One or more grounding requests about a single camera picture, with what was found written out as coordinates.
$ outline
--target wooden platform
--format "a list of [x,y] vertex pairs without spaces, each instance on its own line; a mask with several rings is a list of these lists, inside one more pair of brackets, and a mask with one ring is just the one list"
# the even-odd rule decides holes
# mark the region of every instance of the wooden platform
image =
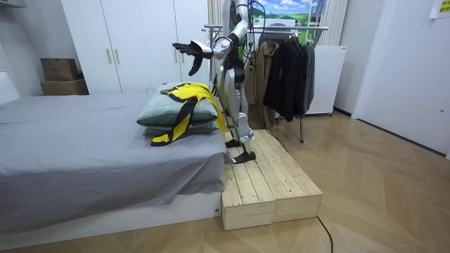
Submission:
[[[265,130],[255,130],[250,147],[256,161],[225,167],[224,230],[317,216],[322,192],[281,144]],[[236,157],[242,150],[229,152]]]

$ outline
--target cable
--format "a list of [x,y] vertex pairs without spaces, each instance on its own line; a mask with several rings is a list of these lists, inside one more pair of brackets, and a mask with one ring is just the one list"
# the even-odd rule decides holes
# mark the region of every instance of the cable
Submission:
[[[276,138],[269,130],[266,129],[266,131],[267,131],[267,133],[272,135],[272,137],[274,137],[283,146],[283,148],[286,150],[286,152],[288,152],[288,149],[286,148],[284,143],[279,138]],[[331,253],[333,253],[334,250],[335,250],[335,245],[334,245],[334,242],[333,242],[333,236],[331,236],[330,231],[328,231],[328,228],[326,228],[325,224],[323,224],[323,222],[321,220],[321,217],[317,216],[317,219],[320,221],[320,223],[322,224],[323,228],[325,228],[325,232],[328,234],[328,237],[330,238]]]
[[331,253],[333,253],[335,251],[335,245],[333,243],[333,236],[331,236],[330,231],[328,231],[328,228],[326,228],[325,225],[323,224],[321,217],[317,216],[317,219],[321,222],[323,228],[325,228],[325,231],[328,234],[328,237],[330,238]]
[[[252,45],[249,45],[248,51],[245,50],[245,46],[244,46],[244,49],[243,49],[243,55],[246,58],[245,61],[250,60],[250,62],[252,62],[252,60],[256,59],[258,57],[258,55],[259,55],[259,51],[258,51],[258,52],[256,52],[255,56],[253,56],[253,57],[251,56],[252,53],[254,53],[256,51],[255,28],[253,26],[253,8],[252,8],[252,4],[257,4],[257,5],[261,6],[261,8],[263,10],[263,13],[264,13],[264,24],[263,24],[261,36],[264,36],[264,31],[266,29],[266,9],[265,9],[265,7],[260,2],[258,2],[256,0],[250,0],[248,5],[247,5],[248,14],[249,14],[248,15],[248,24],[249,24],[249,28],[250,28],[250,34],[251,34],[253,40],[251,42]],[[247,35],[245,35],[244,44],[245,45],[249,44]]]
[[286,148],[286,146],[284,145],[284,143],[275,135],[273,135],[268,129],[266,129],[267,133],[269,133],[270,135],[272,135],[272,137],[274,137],[284,148],[284,150],[286,150],[286,152],[288,153],[288,149]]

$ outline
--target robot leg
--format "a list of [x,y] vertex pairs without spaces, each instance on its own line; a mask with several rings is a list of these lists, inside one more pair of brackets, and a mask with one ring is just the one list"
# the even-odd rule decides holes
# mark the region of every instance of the robot leg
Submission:
[[235,71],[230,69],[223,75],[223,68],[219,72],[220,77],[217,81],[217,90],[219,99],[226,115],[233,122],[233,143],[227,143],[227,147],[240,143],[243,153],[234,158],[234,163],[244,163],[256,159],[256,155],[250,149],[250,140],[254,139],[253,130],[248,125],[248,103],[242,84],[235,84]]

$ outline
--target gray pillow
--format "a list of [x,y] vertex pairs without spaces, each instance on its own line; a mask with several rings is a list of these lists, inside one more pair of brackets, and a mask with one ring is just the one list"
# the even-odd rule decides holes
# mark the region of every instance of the gray pillow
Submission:
[[[183,103],[176,102],[167,95],[161,94],[161,90],[170,89],[174,86],[183,84],[183,82],[163,84],[158,87],[155,95],[150,98],[147,105],[138,116],[138,124],[145,127],[172,127],[175,124]],[[194,109],[191,124],[201,125],[213,122],[217,118],[217,112],[214,106],[206,101],[201,100]]]
[[[143,135],[151,136],[151,137],[161,136],[161,135],[167,133],[168,131],[170,131],[171,129],[172,129],[171,126],[159,126],[159,127],[148,126],[146,128],[146,130],[143,132]],[[218,129],[219,129],[219,127],[217,126],[217,123],[214,121],[214,122],[206,123],[204,125],[198,125],[198,126],[190,125],[188,130],[186,130],[186,132],[184,132],[184,133],[185,134],[209,134]]]

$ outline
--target beige coat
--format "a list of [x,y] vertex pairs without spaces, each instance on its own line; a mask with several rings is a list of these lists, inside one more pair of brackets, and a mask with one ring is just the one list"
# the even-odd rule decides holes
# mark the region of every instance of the beige coat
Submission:
[[274,42],[264,42],[250,57],[254,66],[250,66],[250,60],[245,64],[245,96],[249,105],[254,105],[257,110],[258,121],[264,123],[264,128],[269,129],[274,125],[275,112],[264,106],[264,92],[267,87],[272,57],[278,48]]

